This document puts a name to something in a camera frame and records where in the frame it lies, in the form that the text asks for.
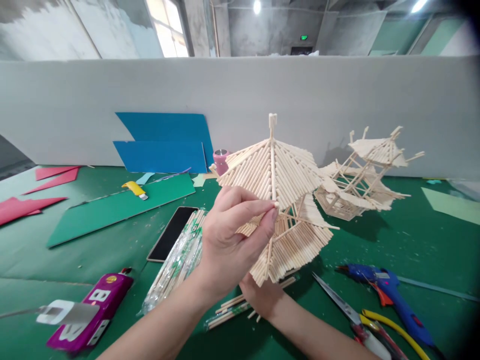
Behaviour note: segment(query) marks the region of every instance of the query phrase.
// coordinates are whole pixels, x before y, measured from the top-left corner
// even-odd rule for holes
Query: wrist
[[[201,264],[193,270],[188,279],[191,279],[193,282],[200,303],[204,304],[207,309],[210,309],[223,298],[223,296],[215,289],[215,284],[208,274],[206,274],[206,271]]]
[[[289,311],[290,301],[294,300],[285,292],[283,292],[275,304],[271,307],[271,311],[269,311],[266,316],[263,316],[263,318],[273,325],[276,319],[281,318],[285,312]]]

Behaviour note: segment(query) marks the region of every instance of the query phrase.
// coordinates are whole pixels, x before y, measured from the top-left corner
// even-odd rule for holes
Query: hand
[[[266,320],[272,316],[278,301],[286,295],[282,287],[270,279],[259,287],[250,273],[245,275],[239,285],[245,300]]]
[[[236,233],[253,217],[263,214],[249,236]],[[216,301],[226,296],[258,260],[274,234],[278,209],[271,200],[259,200],[242,187],[224,186],[203,223],[199,278]]]

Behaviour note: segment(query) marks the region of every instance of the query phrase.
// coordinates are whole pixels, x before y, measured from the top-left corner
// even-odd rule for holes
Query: white partition wall
[[[269,136],[326,165],[350,153],[349,132],[387,137],[406,156],[391,174],[480,178],[477,57],[244,57],[0,62],[0,134],[37,164],[122,166],[132,140],[115,112],[200,113],[214,149]]]

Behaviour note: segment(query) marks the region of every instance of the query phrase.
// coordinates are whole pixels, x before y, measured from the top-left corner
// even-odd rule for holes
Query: roof finial
[[[365,135],[367,135],[368,130],[369,130],[368,126],[365,128],[365,130],[363,130],[363,136],[361,137],[362,140],[365,139]]]
[[[270,140],[274,138],[274,128],[277,125],[277,114],[268,114],[268,126],[270,127]]]

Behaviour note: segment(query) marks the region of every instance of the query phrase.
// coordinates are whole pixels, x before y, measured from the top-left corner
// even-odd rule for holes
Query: wooden pagoda model
[[[328,215],[350,221],[365,210],[391,210],[395,199],[410,196],[390,190],[382,184],[382,177],[391,167],[407,167],[425,153],[404,158],[404,149],[395,144],[401,126],[389,138],[382,139],[365,139],[368,129],[367,126],[363,137],[356,141],[354,132],[350,133],[348,145],[353,153],[342,165],[335,161],[320,169],[321,185],[314,195]]]
[[[218,176],[221,186],[240,186],[259,199],[279,203],[275,232],[250,269],[258,286],[270,278],[278,282],[289,270],[311,262],[333,234],[312,196],[321,184],[320,171],[307,150],[274,138],[277,114],[269,115],[270,137],[226,158],[228,171]],[[210,167],[215,173],[215,165]],[[262,216],[238,229],[249,236]]]

